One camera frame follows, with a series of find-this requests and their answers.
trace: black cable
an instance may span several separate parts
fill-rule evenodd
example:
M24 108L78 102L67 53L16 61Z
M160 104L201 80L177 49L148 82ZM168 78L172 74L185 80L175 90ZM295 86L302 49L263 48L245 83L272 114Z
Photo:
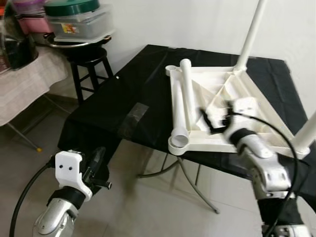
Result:
M15 208L14 208L14 212L12 215L12 219L11 219L11 225L10 225L10 234L9 237L14 237L14 231L15 231L15 225L16 225L16 220L19 214L19 210L20 207L22 205L22 202L26 196L26 194L28 193L29 189L31 188L31 186L33 185L33 183L36 181L36 179L48 168L52 167L51 162L48 162L47 164L45 164L33 177L32 179L29 181L29 183L27 184L27 186L25 187L25 189L23 190Z
M244 114L240 114L240 113L233 113L233 115L240 115L240 116L243 116L243 117L246 117L246 118L249 118L249 119L254 119L256 121L264 123L265 125L268 125L270 128L272 128L275 132L277 132L286 141L286 143L288 144L289 148L291 149L291 152L293 153L293 157L294 157L294 174L293 174L293 179L292 179L292 182L291 182L291 187L288 190L288 193L287 193L287 195L284 198L284 202L283 202L282 207L280 208L280 210L278 212L278 215L276 216L276 220L273 222L272 225L270 225L268 227L268 229L264 233L264 237L269 237L269 235L272 233L272 231L276 227L278 219L279 219L281 213L284 211L284 209L286 207L286 204L287 204L288 200L290 199L290 196L293 193L294 185L295 185L296 180L297 180L298 162L299 162L299 160L297 158L297 155L296 155L296 152L295 152L295 149L294 149L292 143L288 140L288 138L278 128L276 128L272 124L268 123L267 121L264 121L264 120L262 120L260 118L257 118L257 117L248 116L248 115L244 115Z

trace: black stool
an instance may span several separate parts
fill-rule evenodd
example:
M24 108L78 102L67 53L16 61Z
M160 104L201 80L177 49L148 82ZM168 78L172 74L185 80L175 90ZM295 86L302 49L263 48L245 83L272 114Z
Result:
M82 90L95 92L99 89L99 87L105 82L99 84L98 79L107 80L108 78L113 76L113 72L111 70L108 58L107 58L107 52L102 47L88 47L87 50L76 50L76 52L73 52L71 56L69 56L67 59L70 62L71 70L73 73L76 93L78 97L78 103L81 105L83 103L83 94ZM101 77L98 76L95 72L95 65L102 62L104 65L104 68L108 74L108 77ZM83 78L79 77L78 72L78 66L82 66L88 69L88 74L85 75ZM91 83L93 86L93 89L89 89L86 87L81 86L81 82L87 78L91 79Z

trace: label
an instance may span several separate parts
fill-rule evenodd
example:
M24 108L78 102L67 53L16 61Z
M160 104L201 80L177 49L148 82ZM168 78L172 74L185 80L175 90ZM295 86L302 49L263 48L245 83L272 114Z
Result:
M73 26L73 24L69 23L61 23L61 26L63 28L64 33L67 34L76 34L79 33L79 30L77 27Z

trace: white plastic pipe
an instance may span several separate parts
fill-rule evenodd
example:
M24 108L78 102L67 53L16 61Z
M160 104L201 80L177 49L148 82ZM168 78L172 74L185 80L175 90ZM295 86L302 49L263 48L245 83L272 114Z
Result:
M255 15L253 16L247 38L245 40L245 43L242 47L241 55L238 58L237 64L235 65L235 71L238 70L246 70L247 61L251 52L252 45L255 41L259 25L265 10L265 7L267 5L268 0L259 0L257 9L255 12Z
M304 153L316 138L316 111L292 139L297 152Z
M171 132L171 143L176 147L184 147L189 143L189 134L186 129L186 119L181 84L178 80L174 82L173 92L174 118L173 130Z
M191 78L191 61L189 59L182 59L180 61L180 68L182 70L183 75L183 89L185 95L185 101L187 103L187 107L189 109L188 116L190 121L190 127L195 126L197 122L197 110L196 104L194 101L194 93L192 86L192 78Z

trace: black tablecloth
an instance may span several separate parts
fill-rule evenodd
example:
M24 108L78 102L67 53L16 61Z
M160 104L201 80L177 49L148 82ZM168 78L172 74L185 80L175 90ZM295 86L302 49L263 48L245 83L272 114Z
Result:
M193 67L233 66L237 62L236 55L147 45L67 118L59 148L77 149L89 156L96 147L105 146L107 152L103 165L109 162L121 138L167 153L167 140L172 131L172 109L170 81L164 68L167 65L178 66L183 58L189 58ZM295 134L307 117L285 62L250 58L247 67L247 73ZM138 116L133 117L131 114L135 108ZM311 154L304 159L314 167L315 154L313 146ZM249 178L236 154L186 152L182 157ZM292 161L282 162L292 169ZM316 188L312 176L314 174L310 175L300 195L316 208Z

